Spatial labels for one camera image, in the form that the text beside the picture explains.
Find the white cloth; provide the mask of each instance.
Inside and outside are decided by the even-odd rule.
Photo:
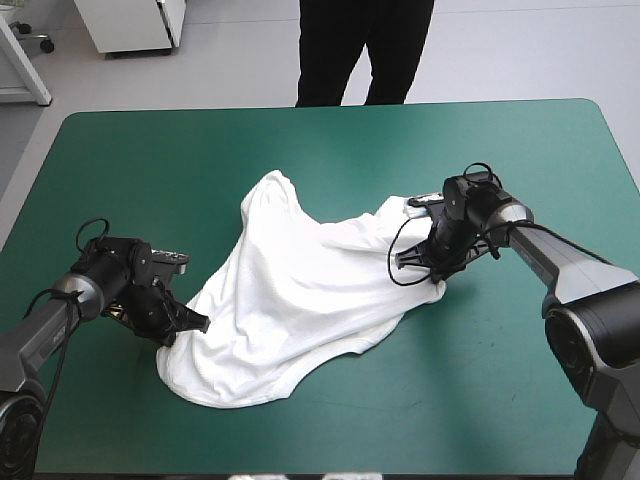
[[[407,310],[439,300],[444,282],[400,287],[388,277],[403,204],[390,197],[375,215],[322,224],[302,210],[287,178],[268,173],[242,202],[244,229],[231,255],[189,303],[209,316],[209,331],[180,333],[158,350],[162,380],[211,407],[286,398],[320,364],[364,352]],[[427,218],[410,222],[397,250],[423,240],[430,226]],[[402,281],[427,273],[393,270]]]

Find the wire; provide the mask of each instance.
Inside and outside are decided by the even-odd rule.
[[[469,178],[469,169],[471,167],[482,167],[484,168],[487,173],[489,174],[489,178],[487,180],[482,180],[482,181],[476,181],[476,180],[471,180]],[[498,177],[495,173],[493,173],[493,170],[491,169],[491,167],[489,166],[488,163],[484,163],[484,162],[474,162],[470,165],[467,166],[467,168],[464,169],[464,172],[462,172],[462,178],[464,178],[467,182],[469,183],[473,183],[475,185],[481,185],[483,183],[491,183],[491,181],[495,178],[496,181],[498,182],[498,186],[500,188],[502,188],[502,182],[500,181],[500,177]]]
[[[84,222],[82,225],[80,225],[80,228],[78,229],[78,232],[76,233],[76,248],[78,249],[78,251],[80,253],[85,253],[84,249],[80,247],[80,234],[89,225],[93,225],[94,223],[98,223],[98,222],[104,222],[104,228],[102,229],[102,233],[98,237],[98,242],[101,241],[107,235],[107,233],[109,233],[110,225],[109,225],[109,220],[107,220],[106,218],[96,217],[96,218],[92,218],[92,219],[87,220],[86,222]]]
[[[60,377],[62,376],[62,368],[64,366],[64,360],[67,354],[67,347],[69,346],[69,339],[71,338],[71,333],[72,333],[71,330],[73,328],[72,308],[74,306],[76,307],[76,310],[78,312],[78,324],[80,324],[80,321],[82,320],[82,313],[80,311],[80,302],[78,300],[78,297],[80,296],[81,292],[67,293],[62,290],[56,290],[53,288],[42,290],[35,297],[33,297],[33,300],[31,300],[31,303],[29,304],[29,307],[27,308],[27,311],[25,312],[23,319],[28,317],[31,314],[31,311],[33,310],[33,307],[38,302],[38,300],[47,294],[51,295],[51,299],[64,300],[66,304],[65,310],[67,314],[67,319],[65,323],[64,339],[60,344],[60,354],[58,356],[58,365],[56,366],[56,371],[53,375],[53,381],[51,383],[51,387],[49,388],[49,393],[47,395],[47,399],[42,409],[42,417],[40,418],[38,430],[36,432],[36,436],[34,437],[34,441],[30,449],[30,451],[34,451],[34,458],[37,458],[38,456],[38,448],[40,446],[40,439],[42,437],[44,425],[45,425],[45,422],[47,421],[47,416],[49,415],[49,411],[51,410],[51,405],[56,395],[56,391],[58,390]],[[25,458],[28,461],[28,459],[30,458],[30,455],[26,455]]]
[[[425,275],[424,277],[418,279],[418,280],[414,280],[413,282],[399,282],[398,280],[396,280],[393,277],[393,273],[391,273],[391,252],[393,250],[393,247],[395,246],[396,242],[398,241],[398,237],[400,236],[400,234],[402,233],[402,230],[404,229],[404,227],[407,225],[407,223],[409,223],[411,220],[413,220],[413,218],[408,219],[407,221],[405,221],[400,228],[398,229],[398,232],[396,233],[396,236],[393,237],[393,241],[391,242],[391,245],[389,245],[389,250],[387,251],[387,273],[389,274],[389,278],[391,279],[391,281],[393,283],[395,283],[396,285],[400,286],[400,287],[410,287],[412,285],[418,285],[419,283],[424,282],[425,280],[427,280],[428,278],[431,277],[431,272],[429,272],[427,275]]]

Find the green table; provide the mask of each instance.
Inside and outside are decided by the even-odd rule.
[[[186,301],[272,169],[313,217],[337,221],[439,190],[474,161],[540,223],[640,271],[638,191],[585,100],[82,113],[62,126],[0,255],[2,327],[75,260],[89,217],[190,253],[174,282]],[[544,293],[513,252],[485,258],[376,348],[330,361],[290,399],[240,410],[182,400],[158,378],[153,344],[96,320],[72,339],[38,470],[572,472],[594,415],[547,346]]]

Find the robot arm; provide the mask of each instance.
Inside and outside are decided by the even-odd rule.
[[[640,283],[625,269],[533,223],[531,211],[486,171],[448,178],[425,207],[429,236],[396,265],[430,268],[437,282],[485,253],[510,247],[548,287],[549,345],[583,403],[598,411],[576,478],[640,478]]]
[[[189,257],[153,251],[140,239],[108,237],[106,221],[105,226],[102,235],[79,249],[69,272],[45,291],[51,299],[0,334],[0,478],[31,477],[51,403],[37,372],[81,321],[109,316],[135,335],[166,346],[176,332],[207,331],[209,319],[178,303],[168,289]]]

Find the person's leg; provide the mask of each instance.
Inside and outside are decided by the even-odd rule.
[[[371,86],[366,105],[404,103],[420,63],[434,0],[385,0],[367,39]]]
[[[297,107],[340,105],[378,1],[300,0]]]

